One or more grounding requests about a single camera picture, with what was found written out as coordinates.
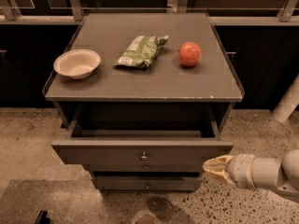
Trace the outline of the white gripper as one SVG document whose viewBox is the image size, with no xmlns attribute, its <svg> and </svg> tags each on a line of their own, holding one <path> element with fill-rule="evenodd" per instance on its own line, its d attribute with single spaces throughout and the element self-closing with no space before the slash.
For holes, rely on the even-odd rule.
<svg viewBox="0 0 299 224">
<path fill-rule="evenodd" d="M 255 156 L 252 154 L 223 155 L 203 163 L 206 174 L 222 183 L 235 184 L 241 189 L 254 189 L 251 165 Z"/>
</svg>

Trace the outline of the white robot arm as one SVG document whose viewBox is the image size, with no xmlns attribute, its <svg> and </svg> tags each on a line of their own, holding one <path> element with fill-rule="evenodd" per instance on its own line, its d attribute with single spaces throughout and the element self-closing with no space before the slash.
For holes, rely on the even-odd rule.
<svg viewBox="0 0 299 224">
<path fill-rule="evenodd" d="M 203 163 L 206 176 L 239 189 L 265 189 L 292 202 L 299 202 L 299 148 L 280 157 L 252 153 L 222 155 Z"/>
</svg>

